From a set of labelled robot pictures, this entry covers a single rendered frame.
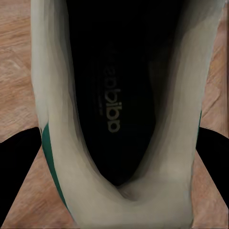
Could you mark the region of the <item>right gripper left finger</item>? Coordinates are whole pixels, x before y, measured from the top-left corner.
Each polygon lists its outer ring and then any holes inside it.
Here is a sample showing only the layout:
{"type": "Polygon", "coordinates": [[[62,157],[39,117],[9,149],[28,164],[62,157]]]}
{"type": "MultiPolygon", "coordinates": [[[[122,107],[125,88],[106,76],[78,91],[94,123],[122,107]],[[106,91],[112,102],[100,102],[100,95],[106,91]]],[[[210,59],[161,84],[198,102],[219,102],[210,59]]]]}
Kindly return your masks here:
{"type": "Polygon", "coordinates": [[[0,228],[41,145],[38,127],[21,131],[0,144],[0,228]]]}

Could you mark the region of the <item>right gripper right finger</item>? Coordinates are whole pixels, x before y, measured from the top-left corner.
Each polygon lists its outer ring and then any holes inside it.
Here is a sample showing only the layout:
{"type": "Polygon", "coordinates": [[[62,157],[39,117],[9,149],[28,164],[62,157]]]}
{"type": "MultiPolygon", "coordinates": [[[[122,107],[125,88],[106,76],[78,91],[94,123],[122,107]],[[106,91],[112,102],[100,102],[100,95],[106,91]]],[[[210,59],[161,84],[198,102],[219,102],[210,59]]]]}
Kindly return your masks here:
{"type": "Polygon", "coordinates": [[[229,209],[229,139],[199,127],[196,150],[229,209]]]}

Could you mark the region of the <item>gym shoe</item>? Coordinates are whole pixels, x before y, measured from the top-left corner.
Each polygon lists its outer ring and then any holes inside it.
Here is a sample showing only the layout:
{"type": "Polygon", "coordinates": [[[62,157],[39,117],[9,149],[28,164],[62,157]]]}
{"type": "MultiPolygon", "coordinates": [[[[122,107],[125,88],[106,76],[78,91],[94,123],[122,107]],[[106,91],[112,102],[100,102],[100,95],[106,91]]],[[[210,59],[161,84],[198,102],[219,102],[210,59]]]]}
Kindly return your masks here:
{"type": "Polygon", "coordinates": [[[79,229],[191,229],[225,0],[31,0],[42,148],[79,229]]]}

